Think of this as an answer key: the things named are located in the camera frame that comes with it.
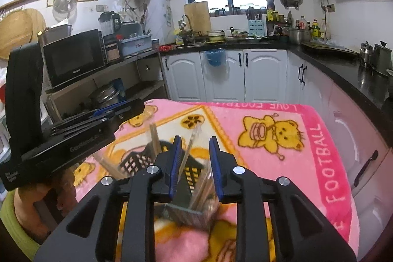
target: cabinet door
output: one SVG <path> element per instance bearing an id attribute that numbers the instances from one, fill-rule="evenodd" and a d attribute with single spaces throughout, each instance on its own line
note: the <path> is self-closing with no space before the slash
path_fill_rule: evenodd
<path id="1" fill-rule="evenodd" d="M 305 64 L 300 78 L 303 81 L 300 103 L 313 107 L 323 121 L 326 121 L 333 81 L 309 63 Z"/>
<path id="2" fill-rule="evenodd" d="M 246 49 L 243 52 L 246 102 L 284 102 L 286 51 Z"/>
<path id="3" fill-rule="evenodd" d="M 227 51 L 228 66 L 206 65 L 204 81 L 208 102 L 244 102 L 243 51 Z"/>
<path id="4" fill-rule="evenodd" d="M 172 100 L 206 101 L 199 53 L 165 56 L 162 60 Z"/>
<path id="5" fill-rule="evenodd" d="M 286 103 L 299 104 L 300 90 L 302 88 L 301 74 L 305 61 L 298 55 L 288 51 L 287 79 L 286 79 Z"/>
<path id="6" fill-rule="evenodd" d="M 352 194 L 356 195 L 372 177 L 387 154 L 388 147 L 363 111 L 336 85 L 333 85 L 329 119 L 325 123 L 341 156 L 351 186 L 366 161 L 375 150 L 378 151 L 378 158 L 370 163 L 359 186 L 352 190 Z"/>
<path id="7" fill-rule="evenodd" d="M 358 261 L 372 248 L 392 216 L 392 172 L 393 153 L 390 151 L 370 181 L 354 197 L 360 225 Z"/>

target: green sleeve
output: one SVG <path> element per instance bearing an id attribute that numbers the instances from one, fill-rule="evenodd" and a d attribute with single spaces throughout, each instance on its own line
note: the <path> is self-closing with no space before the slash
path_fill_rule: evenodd
<path id="1" fill-rule="evenodd" d="M 32 240 L 20 226 L 15 215 L 14 196 L 15 190 L 10 191 L 5 197 L 3 205 L 1 206 L 0 218 L 17 246 L 31 261 L 33 261 L 40 245 Z"/>

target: tablecloth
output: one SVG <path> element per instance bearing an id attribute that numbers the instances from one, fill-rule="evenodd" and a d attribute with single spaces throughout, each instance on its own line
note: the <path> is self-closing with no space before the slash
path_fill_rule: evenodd
<path id="1" fill-rule="evenodd" d="M 323 120 L 312 107 L 164 99 L 150 100 L 145 105 L 143 114 L 121 125 L 115 141 L 101 149 L 101 155 L 119 164 L 130 150 L 142 150 L 149 142 L 146 123 L 152 120 L 160 140 L 173 142 L 179 135 L 186 148 L 193 128 L 199 124 L 201 133 L 190 152 L 197 161 L 208 161 L 209 139 L 216 136 L 221 150 L 233 154 L 238 165 L 257 176 L 290 178 L 357 254 L 359 221 L 345 169 Z M 79 201 L 107 172 L 89 157 L 75 175 Z M 272 252 L 271 230 L 269 233 Z M 209 234 L 165 219 L 155 222 L 157 261 L 234 261 L 235 239 L 235 204 L 220 206 Z"/>

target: round wooden cutting board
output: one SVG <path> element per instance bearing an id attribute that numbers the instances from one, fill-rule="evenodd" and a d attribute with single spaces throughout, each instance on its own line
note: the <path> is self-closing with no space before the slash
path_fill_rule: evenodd
<path id="1" fill-rule="evenodd" d="M 33 36 L 31 37 L 31 41 L 37 41 L 37 33 L 43 32 L 46 28 L 46 22 L 44 16 L 34 8 L 25 9 L 25 11 L 29 14 L 31 21 L 33 23 Z"/>
<path id="2" fill-rule="evenodd" d="M 27 44 L 33 35 L 33 23 L 25 10 L 9 13 L 0 21 L 0 58 L 8 59 L 11 49 Z"/>

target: countertop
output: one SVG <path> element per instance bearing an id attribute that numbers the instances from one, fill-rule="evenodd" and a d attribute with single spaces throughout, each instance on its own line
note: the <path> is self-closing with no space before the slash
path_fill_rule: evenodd
<path id="1" fill-rule="evenodd" d="M 334 52 L 316 52 L 316 50 L 302 45 L 290 45 L 277 41 L 254 44 L 243 41 L 237 44 L 197 45 L 173 49 L 167 53 L 161 53 L 161 55 L 176 55 L 218 48 L 292 51 L 329 76 L 363 110 L 388 146 L 393 146 L 393 98 L 389 97 L 388 93 L 389 79 L 369 68 L 363 68 L 357 57 Z"/>

